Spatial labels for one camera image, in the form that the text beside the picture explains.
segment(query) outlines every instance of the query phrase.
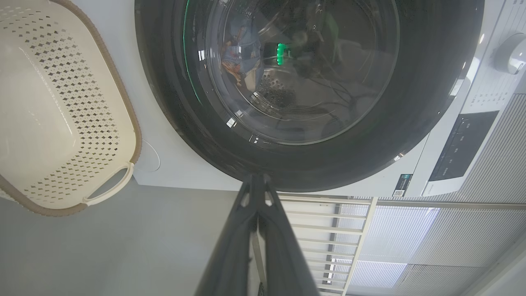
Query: black touch panel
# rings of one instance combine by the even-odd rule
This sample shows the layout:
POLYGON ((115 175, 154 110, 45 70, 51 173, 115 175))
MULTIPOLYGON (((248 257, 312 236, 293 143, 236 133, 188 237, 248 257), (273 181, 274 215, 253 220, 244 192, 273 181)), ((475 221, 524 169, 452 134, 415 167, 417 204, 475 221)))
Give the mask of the black touch panel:
POLYGON ((459 114, 429 181, 464 176, 498 113, 459 114))

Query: white wall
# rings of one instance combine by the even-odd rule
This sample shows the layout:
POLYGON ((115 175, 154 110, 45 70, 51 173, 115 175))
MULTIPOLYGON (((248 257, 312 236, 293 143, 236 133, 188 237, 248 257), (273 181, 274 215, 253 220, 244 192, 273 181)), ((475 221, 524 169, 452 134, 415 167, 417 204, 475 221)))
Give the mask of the white wall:
POLYGON ((64 218, 0 198, 0 295, 191 296, 236 194, 131 180, 64 218))

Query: washing machine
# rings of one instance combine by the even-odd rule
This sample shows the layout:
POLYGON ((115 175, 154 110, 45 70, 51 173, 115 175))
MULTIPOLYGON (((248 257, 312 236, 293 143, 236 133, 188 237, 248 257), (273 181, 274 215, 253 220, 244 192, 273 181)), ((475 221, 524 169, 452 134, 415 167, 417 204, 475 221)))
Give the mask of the washing machine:
POLYGON ((76 2, 130 93, 143 185, 456 191, 526 61, 522 0, 76 2))

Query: beige plastic basket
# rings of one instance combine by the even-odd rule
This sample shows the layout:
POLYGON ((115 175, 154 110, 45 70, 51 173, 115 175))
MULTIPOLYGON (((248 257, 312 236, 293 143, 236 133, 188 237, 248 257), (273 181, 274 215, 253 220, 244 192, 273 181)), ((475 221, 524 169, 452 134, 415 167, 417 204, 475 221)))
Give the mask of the beige plastic basket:
POLYGON ((95 26, 67 0, 0 3, 0 196, 50 216, 109 198, 131 179, 141 139, 95 26))

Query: washing machine drum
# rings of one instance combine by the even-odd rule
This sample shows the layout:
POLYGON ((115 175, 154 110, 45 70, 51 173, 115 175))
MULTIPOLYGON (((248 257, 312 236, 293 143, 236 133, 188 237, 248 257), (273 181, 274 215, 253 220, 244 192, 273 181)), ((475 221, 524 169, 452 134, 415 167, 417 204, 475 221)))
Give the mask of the washing machine drum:
POLYGON ((469 68, 483 1, 136 7, 147 76, 185 141, 237 179, 310 192, 377 173, 429 133, 469 68))

